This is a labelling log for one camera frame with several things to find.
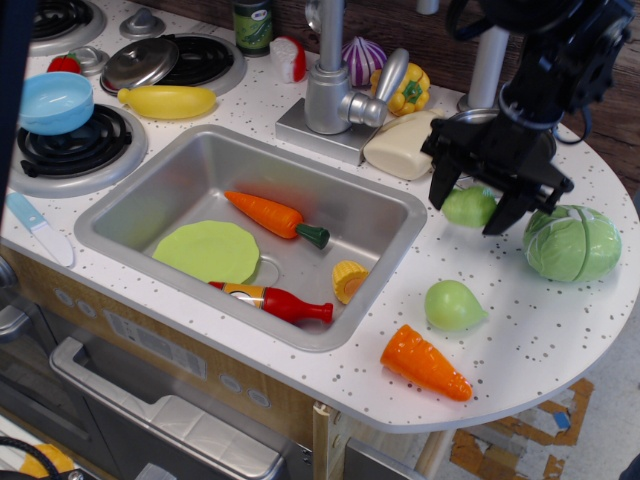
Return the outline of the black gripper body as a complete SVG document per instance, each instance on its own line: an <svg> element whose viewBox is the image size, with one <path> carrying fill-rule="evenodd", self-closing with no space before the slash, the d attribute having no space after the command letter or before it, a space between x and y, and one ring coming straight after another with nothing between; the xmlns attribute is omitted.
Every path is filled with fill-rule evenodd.
<svg viewBox="0 0 640 480"><path fill-rule="evenodd" d="M483 124L436 119L422 151L433 158L448 154L462 173L499 189L516 184L539 184L562 195L574 189L573 181L541 150L541 139L552 132L564 114L554 93L537 87L505 84L499 94L498 114Z"/></svg>

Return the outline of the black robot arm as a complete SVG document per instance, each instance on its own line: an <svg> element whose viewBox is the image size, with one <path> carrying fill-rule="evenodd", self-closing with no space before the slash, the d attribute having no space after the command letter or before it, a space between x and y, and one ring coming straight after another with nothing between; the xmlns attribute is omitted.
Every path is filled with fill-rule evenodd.
<svg viewBox="0 0 640 480"><path fill-rule="evenodd" d="M483 1L483 15L458 24L466 7L450 3L446 28L465 41L499 27L524 38L519 68L499 94L497 113L482 123L436 119L422 150L432 158L429 200L444 206L463 174L501 194L484 234L498 235L526 212L554 211L573 182L552 163L551 135L565 114L581 112L612 86L614 63L630 37L630 1Z"/></svg>

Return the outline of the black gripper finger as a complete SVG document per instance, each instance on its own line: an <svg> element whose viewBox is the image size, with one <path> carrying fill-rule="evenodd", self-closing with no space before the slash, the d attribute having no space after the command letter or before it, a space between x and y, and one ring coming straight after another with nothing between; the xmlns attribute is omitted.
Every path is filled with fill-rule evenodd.
<svg viewBox="0 0 640 480"><path fill-rule="evenodd" d="M548 192L539 184L516 184L506 189L493 187L493 190L500 192L500 200L482 231L488 236L506 232L527 212L552 213L558 202L555 190Z"/></svg>
<svg viewBox="0 0 640 480"><path fill-rule="evenodd" d="M448 154L437 154L433 158L429 200L440 210L462 174L462 168Z"/></svg>

